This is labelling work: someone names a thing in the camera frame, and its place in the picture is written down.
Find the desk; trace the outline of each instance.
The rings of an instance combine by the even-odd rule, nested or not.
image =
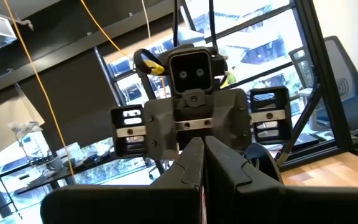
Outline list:
[[[115,161],[117,159],[132,159],[132,158],[137,158],[137,157],[142,157],[142,155],[141,154],[134,154],[134,155],[126,156],[126,157],[119,157],[119,156],[117,156],[115,154],[115,152],[112,152],[109,158],[104,159],[104,160],[100,161],[97,164],[93,164],[93,165],[90,165],[90,166],[85,166],[82,169],[74,170],[74,174],[79,174],[80,172],[87,171],[89,169],[92,169],[92,168],[95,168],[97,166],[106,164],[108,162]],[[42,182],[40,182],[38,184],[31,185],[31,186],[26,187],[24,189],[18,190],[16,193],[18,195],[20,195],[20,194],[29,192],[31,190],[34,190],[36,188],[42,187],[42,186],[47,185],[47,184],[50,184],[52,189],[56,189],[56,188],[60,187],[59,184],[57,183],[57,181],[62,180],[62,179],[65,179],[68,185],[74,184],[74,180],[71,177],[70,171],[68,169],[66,169],[66,168],[63,168],[61,171],[57,172],[57,174],[55,174],[54,176],[46,179],[45,181],[42,181]]]

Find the gray chair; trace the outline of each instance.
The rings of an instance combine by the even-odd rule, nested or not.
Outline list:
[[[338,37],[330,36],[324,39],[329,61],[334,72],[336,85],[341,96],[342,105],[347,122],[351,131],[358,129],[358,72],[346,53]],[[300,76],[303,90],[299,92],[305,99],[313,89],[313,76],[311,63],[304,48],[295,49],[289,52],[291,60]],[[329,116],[324,107],[323,101],[316,107],[315,113],[310,120],[312,130],[319,130],[319,127],[330,127]]]

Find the ceiling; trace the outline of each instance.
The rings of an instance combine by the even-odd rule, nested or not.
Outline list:
[[[24,19],[60,0],[8,0],[15,17]],[[4,0],[0,0],[0,14],[8,16]]]

